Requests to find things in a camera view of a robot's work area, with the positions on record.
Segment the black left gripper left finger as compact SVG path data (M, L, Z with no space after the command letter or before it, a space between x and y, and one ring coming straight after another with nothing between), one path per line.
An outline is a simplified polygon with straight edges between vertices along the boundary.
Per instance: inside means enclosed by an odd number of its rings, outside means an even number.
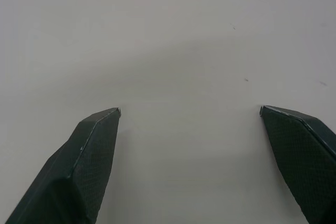
M111 174L119 108L90 115L47 159L5 224L96 224Z

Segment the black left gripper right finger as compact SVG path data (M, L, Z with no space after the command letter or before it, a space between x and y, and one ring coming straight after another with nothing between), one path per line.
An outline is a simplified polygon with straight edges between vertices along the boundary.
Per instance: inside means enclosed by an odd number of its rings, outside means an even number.
M277 166L309 224L336 224L336 134L321 120L263 105Z

